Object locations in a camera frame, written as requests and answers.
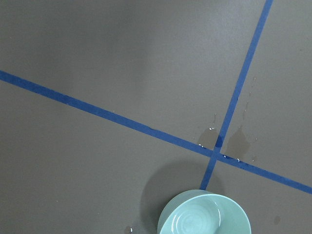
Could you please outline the pale green ceramic bowl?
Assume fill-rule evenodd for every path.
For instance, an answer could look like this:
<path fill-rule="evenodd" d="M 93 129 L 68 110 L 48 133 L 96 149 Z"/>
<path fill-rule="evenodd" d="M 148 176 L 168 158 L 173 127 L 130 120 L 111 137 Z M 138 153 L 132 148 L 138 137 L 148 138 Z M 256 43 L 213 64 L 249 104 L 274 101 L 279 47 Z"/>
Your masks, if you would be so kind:
<path fill-rule="evenodd" d="M 162 210 L 158 234 L 250 234 L 251 225 L 234 200 L 204 190 L 189 190 L 172 198 Z"/>

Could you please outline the brown paper table cover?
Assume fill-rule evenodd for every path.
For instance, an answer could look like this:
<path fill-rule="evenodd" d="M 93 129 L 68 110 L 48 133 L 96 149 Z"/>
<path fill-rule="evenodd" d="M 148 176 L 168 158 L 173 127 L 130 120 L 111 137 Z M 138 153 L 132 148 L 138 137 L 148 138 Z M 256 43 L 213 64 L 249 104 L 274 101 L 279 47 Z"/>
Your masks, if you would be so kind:
<path fill-rule="evenodd" d="M 0 69 L 213 150 L 263 0 L 3 0 Z M 312 3 L 275 0 L 221 153 L 312 184 Z M 312 196 L 0 83 L 3 234 L 156 233 L 176 194 L 309 234 Z"/>

